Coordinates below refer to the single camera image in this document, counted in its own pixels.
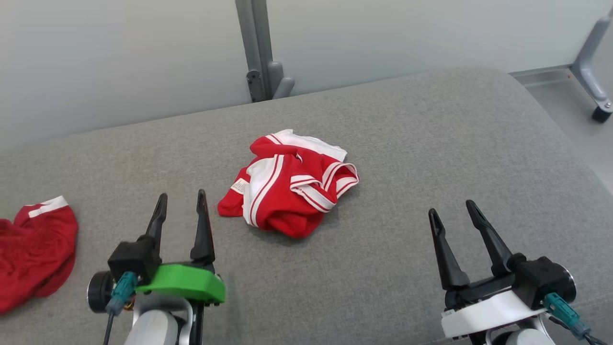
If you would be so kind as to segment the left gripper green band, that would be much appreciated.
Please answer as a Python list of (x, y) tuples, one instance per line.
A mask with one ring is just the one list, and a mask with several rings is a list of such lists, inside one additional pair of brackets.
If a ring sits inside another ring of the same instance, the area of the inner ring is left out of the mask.
[[(118, 315), (136, 303), (138, 293), (160, 293), (205, 305), (225, 303), (227, 292), (219, 275), (206, 267), (216, 260), (212, 227), (204, 189), (199, 189), (196, 212), (198, 221), (190, 259), (197, 268), (183, 264), (159, 266), (147, 283), (136, 272), (127, 271), (114, 277), (110, 271), (95, 273), (88, 285), (88, 305), (94, 313)], [(144, 241), (153, 254), (159, 254), (161, 234), (167, 216), (167, 194), (161, 194), (144, 234)]]

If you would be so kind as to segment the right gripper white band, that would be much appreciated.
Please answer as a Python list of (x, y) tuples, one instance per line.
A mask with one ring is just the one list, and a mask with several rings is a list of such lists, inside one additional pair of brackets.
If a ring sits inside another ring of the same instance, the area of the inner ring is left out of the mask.
[(446, 240), (446, 229), (438, 212), (429, 210), (440, 282), (442, 289), (447, 291), (442, 329), (448, 339), (469, 336), (484, 338), (488, 331), (519, 324), (546, 312), (545, 308), (532, 310), (512, 291), (515, 277), (513, 274), (507, 275), (511, 272), (507, 265), (512, 256), (510, 249), (475, 201), (468, 199), (465, 203), (472, 223), (481, 233), (488, 250), (493, 275), (506, 276), (469, 283), (468, 275), (460, 268)]

